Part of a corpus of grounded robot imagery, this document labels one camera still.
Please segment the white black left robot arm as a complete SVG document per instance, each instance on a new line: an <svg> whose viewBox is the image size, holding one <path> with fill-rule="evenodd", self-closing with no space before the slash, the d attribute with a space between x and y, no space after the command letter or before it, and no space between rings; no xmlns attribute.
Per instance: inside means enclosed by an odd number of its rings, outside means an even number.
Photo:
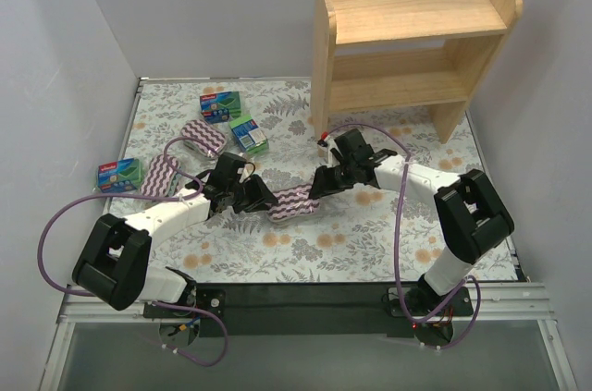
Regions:
<svg viewBox="0 0 592 391"><path fill-rule="evenodd" d="M152 249L216 214L267 211L278 199L248 162L222 153L216 166L181 189L172 202L159 202L124 217L102 215L72 273L73 282L117 311L136 301L171 305L197 303L197 283L180 270L150 265Z"/></svg>

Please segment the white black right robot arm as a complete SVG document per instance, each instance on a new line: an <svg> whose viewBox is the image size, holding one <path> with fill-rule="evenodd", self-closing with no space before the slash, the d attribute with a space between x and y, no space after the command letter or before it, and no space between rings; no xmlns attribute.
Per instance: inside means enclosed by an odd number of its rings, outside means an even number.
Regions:
<svg viewBox="0 0 592 391"><path fill-rule="evenodd" d="M413 162L402 150L376 151L353 128L336 138L324 133L318 146L327 164L318 167L309 196L317 200L357 184L398 193L394 231L401 231L405 199L413 198L436 211L445 248L413 287L396 286L406 317L426 321L440 313L460 291L468 275L490 250L509 237L514 221L487 174L440 171Z"/></svg>

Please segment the purple wavy sponge pack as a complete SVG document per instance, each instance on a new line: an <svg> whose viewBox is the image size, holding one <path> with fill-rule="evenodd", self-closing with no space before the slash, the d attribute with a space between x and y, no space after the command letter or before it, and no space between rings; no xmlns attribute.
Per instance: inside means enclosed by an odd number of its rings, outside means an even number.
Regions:
<svg viewBox="0 0 592 391"><path fill-rule="evenodd" d="M174 156L155 156L146 171L140 194L147 197L171 197L177 191L181 162Z"/></svg>
<svg viewBox="0 0 592 391"><path fill-rule="evenodd" d="M300 184L274 192L277 203L267 211L267 217L274 223L316 214L320 201L310 198L311 183Z"/></svg>
<svg viewBox="0 0 592 391"><path fill-rule="evenodd" d="M218 157L228 144L224 133L203 120L186 123L180 136L186 147L209 159Z"/></svg>

